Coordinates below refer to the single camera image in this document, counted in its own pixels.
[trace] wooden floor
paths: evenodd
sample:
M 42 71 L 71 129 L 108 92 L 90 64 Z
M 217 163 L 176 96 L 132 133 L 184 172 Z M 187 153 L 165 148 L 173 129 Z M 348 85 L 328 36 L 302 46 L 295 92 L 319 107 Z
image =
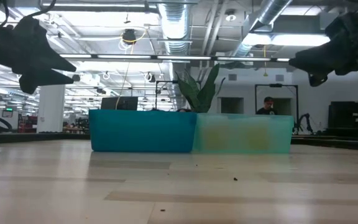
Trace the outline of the wooden floor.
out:
M 358 224 L 358 151 L 95 153 L 89 141 L 0 145 L 0 224 Z

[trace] computer monitor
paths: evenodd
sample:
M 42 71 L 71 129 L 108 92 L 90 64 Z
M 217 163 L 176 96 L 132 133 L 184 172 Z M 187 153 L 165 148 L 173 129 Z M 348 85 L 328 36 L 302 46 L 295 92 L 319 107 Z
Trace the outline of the computer monitor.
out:
M 115 110 L 118 97 L 105 97 L 102 99 L 102 105 L 100 109 L 102 110 Z M 120 97 L 117 110 L 137 110 L 137 97 L 134 96 L 124 96 Z

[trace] white wall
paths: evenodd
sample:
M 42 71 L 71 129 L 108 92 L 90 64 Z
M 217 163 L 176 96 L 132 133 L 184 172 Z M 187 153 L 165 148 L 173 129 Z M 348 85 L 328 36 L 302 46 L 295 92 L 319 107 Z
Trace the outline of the white wall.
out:
M 344 76 L 334 73 L 328 75 L 328 81 L 317 87 L 310 87 L 307 73 L 301 70 L 293 72 L 293 83 L 299 85 L 300 114 L 309 113 L 314 131 L 328 126 L 328 106 L 332 101 L 358 101 L 358 73 Z
M 218 78 L 216 79 L 217 87 L 222 78 L 226 77 L 223 87 L 219 95 L 214 98 L 210 113 L 219 113 L 219 98 L 220 97 L 239 97 L 244 99 L 244 113 L 255 114 L 255 84 L 292 84 L 292 74 L 287 73 L 285 68 L 268 68 L 268 76 L 264 76 L 265 70 L 259 69 L 221 69 Z M 227 76 L 229 74 L 237 74 L 237 81 L 229 81 Z M 284 75 L 284 82 L 276 82 L 275 75 Z M 293 114 L 295 114 L 295 95 L 288 88 L 270 88 L 268 86 L 259 86 L 257 89 L 257 108 L 263 107 L 264 98 L 271 96 L 274 98 L 290 98 L 293 99 Z

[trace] plastic storage bin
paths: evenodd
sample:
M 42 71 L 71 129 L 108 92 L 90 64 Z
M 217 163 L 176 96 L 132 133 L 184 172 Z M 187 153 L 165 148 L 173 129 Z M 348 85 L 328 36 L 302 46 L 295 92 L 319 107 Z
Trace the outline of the plastic storage bin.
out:
M 96 152 L 191 152 L 195 113 L 90 110 Z
M 292 116 L 198 114 L 195 153 L 289 153 Z

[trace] plant leaf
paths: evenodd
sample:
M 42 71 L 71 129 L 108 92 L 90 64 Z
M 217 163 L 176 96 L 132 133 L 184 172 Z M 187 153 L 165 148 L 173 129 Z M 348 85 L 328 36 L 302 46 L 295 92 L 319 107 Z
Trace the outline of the plant leaf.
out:
M 219 64 L 215 65 L 205 82 L 204 87 L 200 90 L 200 92 L 197 95 L 197 99 L 200 102 L 201 111 L 202 113 L 207 113 L 209 111 L 209 108 L 211 107 L 212 99 L 215 95 L 215 79 L 218 77 L 219 74 Z
M 219 85 L 218 91 L 216 92 L 215 96 L 217 96 L 221 92 L 222 85 L 225 80 L 226 80 L 226 77 L 222 78 L 221 85 Z
M 178 84 L 179 84 L 180 92 L 182 93 L 183 96 L 185 96 L 191 108 L 195 112 L 198 112 L 200 108 L 200 102 L 197 99 L 198 89 L 195 91 L 188 83 L 181 80 L 179 76 L 178 76 Z
M 220 64 L 217 64 L 211 69 L 208 78 L 206 79 L 204 87 L 215 84 L 216 77 L 218 77 L 219 74 L 219 68 L 220 68 Z
M 200 89 L 198 88 L 197 82 L 196 80 L 185 70 L 186 74 L 187 74 L 187 83 L 192 87 L 192 89 L 194 89 L 195 92 L 197 92 L 196 95 L 198 95 L 198 93 L 200 92 Z

